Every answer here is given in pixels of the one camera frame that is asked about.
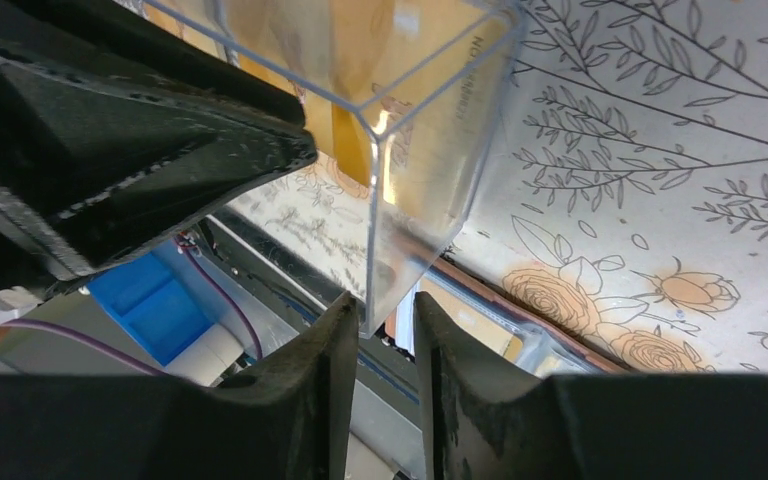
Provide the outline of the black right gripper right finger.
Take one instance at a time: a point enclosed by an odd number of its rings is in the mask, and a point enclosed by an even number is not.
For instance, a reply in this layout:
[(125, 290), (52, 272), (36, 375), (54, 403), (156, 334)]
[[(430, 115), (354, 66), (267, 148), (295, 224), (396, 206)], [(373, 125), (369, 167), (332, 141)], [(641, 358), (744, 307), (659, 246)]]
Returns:
[(768, 375), (537, 378), (414, 298), (430, 479), (768, 479)]

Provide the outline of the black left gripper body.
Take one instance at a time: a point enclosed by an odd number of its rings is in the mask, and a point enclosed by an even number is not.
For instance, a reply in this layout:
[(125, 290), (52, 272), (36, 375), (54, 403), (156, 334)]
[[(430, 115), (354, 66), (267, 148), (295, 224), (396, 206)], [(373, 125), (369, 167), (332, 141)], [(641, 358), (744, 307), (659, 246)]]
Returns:
[(0, 288), (41, 296), (93, 275), (91, 250), (58, 213), (78, 192), (75, 168), (0, 167)]

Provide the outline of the clear acrylic card box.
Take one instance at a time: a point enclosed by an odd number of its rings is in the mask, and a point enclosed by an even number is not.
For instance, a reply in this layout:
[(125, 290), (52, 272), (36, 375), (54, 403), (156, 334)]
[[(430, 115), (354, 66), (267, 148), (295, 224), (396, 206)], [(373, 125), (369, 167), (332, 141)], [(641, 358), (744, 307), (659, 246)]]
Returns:
[(471, 208), (523, 28), (510, 1), (149, 1), (184, 41), (295, 96), (318, 159), (216, 213), (286, 248), (318, 302), (385, 323)]

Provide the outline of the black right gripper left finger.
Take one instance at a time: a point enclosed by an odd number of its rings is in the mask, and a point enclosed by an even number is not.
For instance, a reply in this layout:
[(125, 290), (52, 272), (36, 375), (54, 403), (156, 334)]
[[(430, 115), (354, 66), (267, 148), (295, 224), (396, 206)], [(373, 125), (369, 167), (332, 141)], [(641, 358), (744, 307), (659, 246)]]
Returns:
[(0, 375), (0, 479), (258, 479), (220, 385)]

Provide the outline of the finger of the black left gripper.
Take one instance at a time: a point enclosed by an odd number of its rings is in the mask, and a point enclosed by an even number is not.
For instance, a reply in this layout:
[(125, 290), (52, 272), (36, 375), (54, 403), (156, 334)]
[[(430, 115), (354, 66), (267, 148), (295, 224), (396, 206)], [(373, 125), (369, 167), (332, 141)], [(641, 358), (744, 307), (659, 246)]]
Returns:
[(156, 76), (70, 35), (0, 36), (0, 167), (75, 168), (58, 216), (93, 275), (313, 162), (302, 123)]

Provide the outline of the tan leather card holder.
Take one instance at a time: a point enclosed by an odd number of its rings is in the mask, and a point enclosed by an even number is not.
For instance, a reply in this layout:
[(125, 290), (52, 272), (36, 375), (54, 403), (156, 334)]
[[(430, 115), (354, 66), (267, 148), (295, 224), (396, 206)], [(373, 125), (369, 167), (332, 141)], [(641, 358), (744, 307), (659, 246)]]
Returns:
[(409, 290), (381, 328), (390, 345), (410, 358), (414, 356), (413, 295), (420, 292), (419, 282), (423, 278), (455, 287), (470, 304), (520, 338), (524, 342), (522, 353), (515, 361), (508, 361), (536, 377), (564, 373), (624, 373), (628, 370), (443, 258), (437, 259)]

